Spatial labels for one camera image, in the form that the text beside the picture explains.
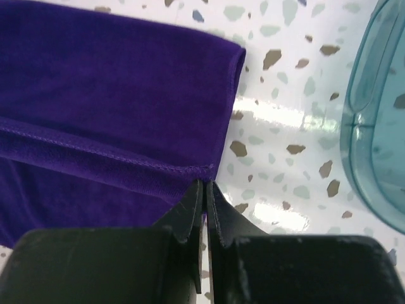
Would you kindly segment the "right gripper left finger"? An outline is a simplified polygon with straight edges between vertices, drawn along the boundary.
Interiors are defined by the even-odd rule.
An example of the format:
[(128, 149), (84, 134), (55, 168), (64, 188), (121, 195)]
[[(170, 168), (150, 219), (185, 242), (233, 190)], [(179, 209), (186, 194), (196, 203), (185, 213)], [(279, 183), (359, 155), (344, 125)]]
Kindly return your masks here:
[(39, 229), (1, 273), (2, 303), (195, 303), (203, 184), (146, 228)]

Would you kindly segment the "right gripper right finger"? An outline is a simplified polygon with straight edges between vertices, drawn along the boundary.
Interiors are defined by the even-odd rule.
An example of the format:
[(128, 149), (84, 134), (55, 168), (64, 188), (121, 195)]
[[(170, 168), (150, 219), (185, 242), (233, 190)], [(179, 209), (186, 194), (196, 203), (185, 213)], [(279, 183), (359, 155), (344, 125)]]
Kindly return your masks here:
[(206, 185), (213, 303), (403, 303), (384, 248), (359, 235), (267, 234)]

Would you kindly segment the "purple towel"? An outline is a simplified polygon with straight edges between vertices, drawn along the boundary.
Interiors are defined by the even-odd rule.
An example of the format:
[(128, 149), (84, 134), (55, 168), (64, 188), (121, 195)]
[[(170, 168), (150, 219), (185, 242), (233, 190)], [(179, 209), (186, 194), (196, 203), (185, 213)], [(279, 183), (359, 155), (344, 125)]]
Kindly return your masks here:
[(218, 36), (1, 2), (1, 244), (157, 221), (213, 180), (246, 50)]

